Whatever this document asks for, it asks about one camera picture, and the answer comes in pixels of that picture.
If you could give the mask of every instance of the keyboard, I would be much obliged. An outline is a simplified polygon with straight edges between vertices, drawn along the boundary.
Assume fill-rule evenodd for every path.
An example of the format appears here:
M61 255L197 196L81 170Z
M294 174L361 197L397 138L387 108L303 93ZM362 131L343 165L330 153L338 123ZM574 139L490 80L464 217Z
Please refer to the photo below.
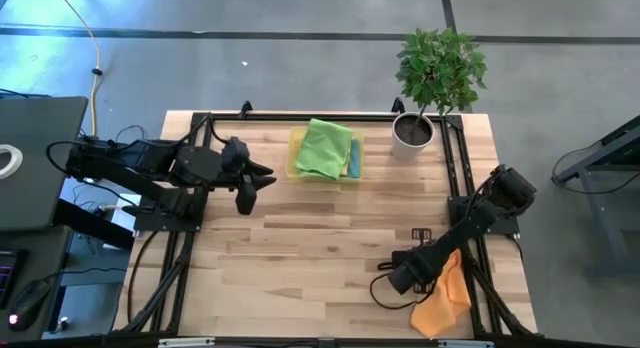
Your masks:
M8 250L0 248L0 309L9 302L9 296L18 279L20 269L26 259L25 250Z

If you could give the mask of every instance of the potted plant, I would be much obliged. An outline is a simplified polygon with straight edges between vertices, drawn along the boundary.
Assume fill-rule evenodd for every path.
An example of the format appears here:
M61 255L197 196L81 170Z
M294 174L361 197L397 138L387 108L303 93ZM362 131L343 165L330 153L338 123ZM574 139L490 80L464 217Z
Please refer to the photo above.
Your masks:
M419 113L407 112L393 121L393 155L401 160L413 159L433 139L431 121L423 116L429 105L435 105L442 116L454 108L465 110L478 99L472 84L486 88L482 77L487 71L485 56L476 52L477 44L469 36L451 29L407 35L398 54L400 71L396 74L403 84L402 94L412 98Z

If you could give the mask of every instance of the white pot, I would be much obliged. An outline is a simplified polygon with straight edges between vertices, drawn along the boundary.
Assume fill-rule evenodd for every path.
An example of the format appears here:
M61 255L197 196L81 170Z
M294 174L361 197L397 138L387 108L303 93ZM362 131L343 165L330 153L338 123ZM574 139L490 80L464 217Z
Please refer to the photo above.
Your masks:
M393 125L391 126L391 132L393 134L393 145L391 147L391 153L393 154L394 157L396 157L396 159L403 160L403 161L409 161L409 160L415 159L415 157L424 149L424 147L426 147L427 145L429 145L429 143L431 143L431 141L433 140L433 136L435 135L433 124L431 123L429 118L423 115L422 120L427 122L429 127L431 127L431 138L429 138L429 141L419 146L414 146L401 141L400 138L398 138L398 136L396 135L396 123L400 118L406 117L406 116L417 117L418 113L413 113L413 112L402 113L396 117L396 119L393 121Z

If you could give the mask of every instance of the computer mouse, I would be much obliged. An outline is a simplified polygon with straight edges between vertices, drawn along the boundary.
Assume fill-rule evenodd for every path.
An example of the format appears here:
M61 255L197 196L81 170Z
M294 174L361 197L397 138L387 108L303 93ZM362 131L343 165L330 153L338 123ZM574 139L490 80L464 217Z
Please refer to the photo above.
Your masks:
M8 307L7 322L12 331L24 331L29 329L38 318L40 308L51 286L46 280L33 280L27 283Z

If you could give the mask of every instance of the blue cloth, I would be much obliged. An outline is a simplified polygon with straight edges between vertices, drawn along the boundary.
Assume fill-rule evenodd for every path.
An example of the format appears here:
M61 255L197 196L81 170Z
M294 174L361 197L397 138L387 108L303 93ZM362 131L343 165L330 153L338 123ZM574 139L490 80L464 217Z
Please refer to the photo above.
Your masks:
M360 141L357 139L351 140L351 155L349 157L347 177L360 178Z

